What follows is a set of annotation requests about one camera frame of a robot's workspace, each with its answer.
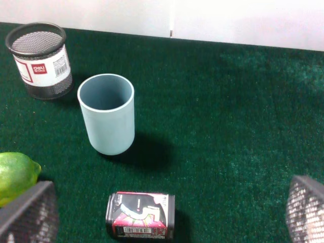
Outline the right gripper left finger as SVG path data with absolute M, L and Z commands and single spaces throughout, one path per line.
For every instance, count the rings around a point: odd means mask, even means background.
M 40 181 L 1 208 L 1 242 L 55 242 L 59 213 L 55 186 Z

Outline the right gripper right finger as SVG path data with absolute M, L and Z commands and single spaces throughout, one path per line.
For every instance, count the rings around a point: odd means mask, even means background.
M 323 184 L 308 176 L 292 178 L 286 225 L 292 242 L 323 242 Z

